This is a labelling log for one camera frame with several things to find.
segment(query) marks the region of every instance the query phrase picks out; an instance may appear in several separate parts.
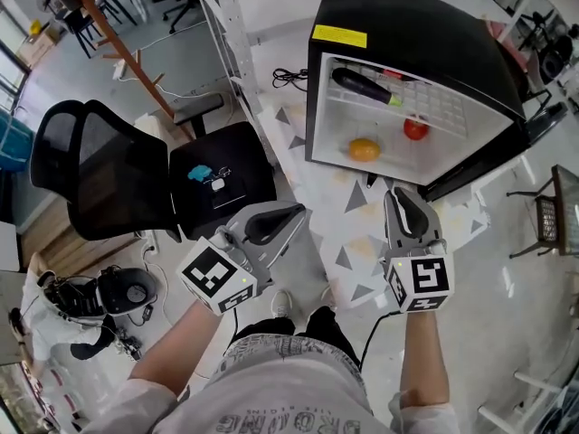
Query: black mesh chair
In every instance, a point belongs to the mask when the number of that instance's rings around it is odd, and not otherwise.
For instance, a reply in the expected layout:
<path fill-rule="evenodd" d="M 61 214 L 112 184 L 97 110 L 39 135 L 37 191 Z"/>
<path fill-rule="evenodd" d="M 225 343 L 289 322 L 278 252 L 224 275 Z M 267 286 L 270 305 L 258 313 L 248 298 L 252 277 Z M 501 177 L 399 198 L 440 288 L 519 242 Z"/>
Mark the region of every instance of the black mesh chair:
<path fill-rule="evenodd" d="M 50 108 L 34 140 L 35 186 L 68 202 L 71 225 L 86 240 L 177 225 L 189 240 L 210 237 L 247 204 L 277 199 L 271 166 L 248 122 L 175 149 L 134 128 L 98 101 Z M 224 187 L 188 178 L 197 165 L 223 175 Z"/>

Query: mini fridge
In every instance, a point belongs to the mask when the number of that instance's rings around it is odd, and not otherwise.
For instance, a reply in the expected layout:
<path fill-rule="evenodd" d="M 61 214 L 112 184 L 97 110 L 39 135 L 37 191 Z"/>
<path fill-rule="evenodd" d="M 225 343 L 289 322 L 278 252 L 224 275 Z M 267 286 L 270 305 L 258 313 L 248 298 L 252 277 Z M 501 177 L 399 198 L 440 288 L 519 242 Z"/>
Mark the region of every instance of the mini fridge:
<path fill-rule="evenodd" d="M 345 88 L 339 68 L 396 101 Z M 410 139 L 407 119 L 428 134 Z M 543 133 L 527 126 L 484 21 L 440 0 L 321 1 L 308 47 L 307 160 L 404 180 L 433 201 L 529 148 Z M 357 138 L 377 143 L 379 157 L 353 160 Z"/>

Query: refrigerator door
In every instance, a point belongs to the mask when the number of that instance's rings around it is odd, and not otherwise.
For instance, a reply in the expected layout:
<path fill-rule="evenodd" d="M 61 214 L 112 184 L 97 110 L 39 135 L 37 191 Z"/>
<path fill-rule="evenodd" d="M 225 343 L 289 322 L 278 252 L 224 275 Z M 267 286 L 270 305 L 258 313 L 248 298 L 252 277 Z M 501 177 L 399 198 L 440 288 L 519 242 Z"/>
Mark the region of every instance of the refrigerator door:
<path fill-rule="evenodd" d="M 529 149 L 553 129 L 566 113 L 567 106 L 564 103 L 557 103 L 527 123 L 522 125 L 514 123 L 441 178 L 419 187 L 418 193 L 426 201 L 436 201 L 474 182 Z"/>

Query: wire shelf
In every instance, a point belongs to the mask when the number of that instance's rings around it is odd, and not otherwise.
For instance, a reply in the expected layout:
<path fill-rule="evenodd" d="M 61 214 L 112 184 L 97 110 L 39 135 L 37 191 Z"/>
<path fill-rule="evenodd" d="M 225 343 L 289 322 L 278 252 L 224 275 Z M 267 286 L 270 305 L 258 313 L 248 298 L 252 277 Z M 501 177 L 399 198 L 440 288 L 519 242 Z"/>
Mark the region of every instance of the wire shelf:
<path fill-rule="evenodd" d="M 345 67 L 356 71 L 391 91 L 403 103 L 401 107 L 388 106 L 340 87 L 332 78 L 327 86 L 327 99 L 363 108 L 383 111 L 401 118 L 411 118 L 456 137 L 468 137 L 467 121 L 462 98 L 422 80 L 401 81 L 358 63 L 335 62 L 334 69 Z"/>

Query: white marker cube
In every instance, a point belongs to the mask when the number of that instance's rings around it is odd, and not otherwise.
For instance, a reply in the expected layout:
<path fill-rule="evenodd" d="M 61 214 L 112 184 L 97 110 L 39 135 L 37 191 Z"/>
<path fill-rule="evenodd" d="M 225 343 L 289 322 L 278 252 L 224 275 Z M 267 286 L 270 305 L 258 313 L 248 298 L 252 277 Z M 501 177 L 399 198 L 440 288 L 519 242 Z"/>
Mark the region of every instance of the white marker cube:
<path fill-rule="evenodd" d="M 403 313 L 436 310 L 454 294 L 452 256 L 393 258 L 385 278 Z"/>
<path fill-rule="evenodd" d="M 257 295 L 257 279 L 203 237 L 185 256 L 177 275 L 216 315 Z"/>

